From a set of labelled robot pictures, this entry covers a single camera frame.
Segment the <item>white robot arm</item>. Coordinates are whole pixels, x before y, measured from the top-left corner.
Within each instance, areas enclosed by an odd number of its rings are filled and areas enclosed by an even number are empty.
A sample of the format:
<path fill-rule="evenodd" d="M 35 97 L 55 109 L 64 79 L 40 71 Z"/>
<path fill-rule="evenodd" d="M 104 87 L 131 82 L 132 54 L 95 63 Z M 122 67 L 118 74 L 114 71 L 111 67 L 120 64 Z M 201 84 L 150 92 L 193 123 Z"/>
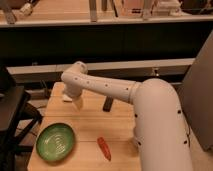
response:
<path fill-rule="evenodd" d="M 80 61 L 66 69 L 61 80 L 71 99 L 87 89 L 133 106 L 142 171 L 193 171 L 184 114 L 171 84 L 158 78 L 136 82 L 90 76 Z"/>

